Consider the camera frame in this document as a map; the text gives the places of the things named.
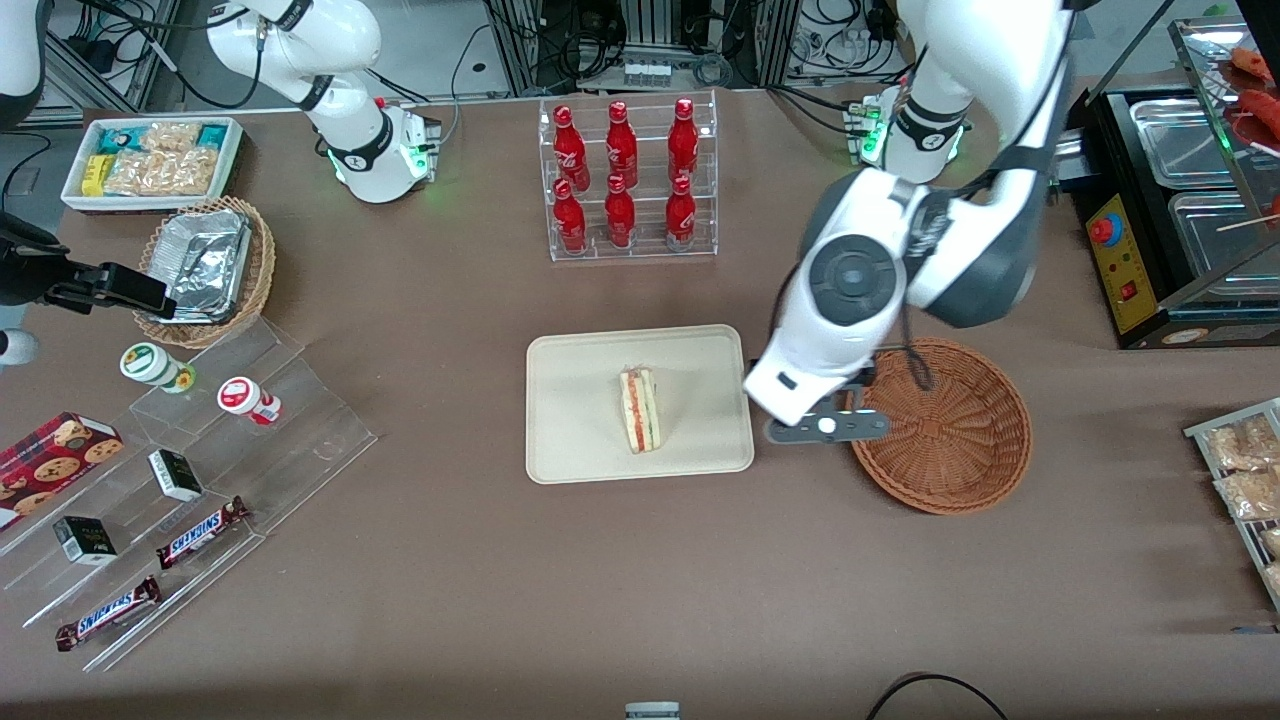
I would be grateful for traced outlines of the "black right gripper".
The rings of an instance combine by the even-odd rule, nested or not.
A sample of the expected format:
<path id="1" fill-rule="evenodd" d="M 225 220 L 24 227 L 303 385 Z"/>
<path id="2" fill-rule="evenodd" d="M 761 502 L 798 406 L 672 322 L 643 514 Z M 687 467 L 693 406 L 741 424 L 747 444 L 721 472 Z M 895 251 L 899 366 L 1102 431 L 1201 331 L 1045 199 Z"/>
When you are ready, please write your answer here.
<path id="1" fill-rule="evenodd" d="M 1 220 L 1 305 L 42 301 L 88 315 L 95 307 L 125 307 L 172 319 L 177 304 L 168 286 L 118 263 L 97 266 L 73 263 L 68 249 L 44 228 L 9 213 Z"/>

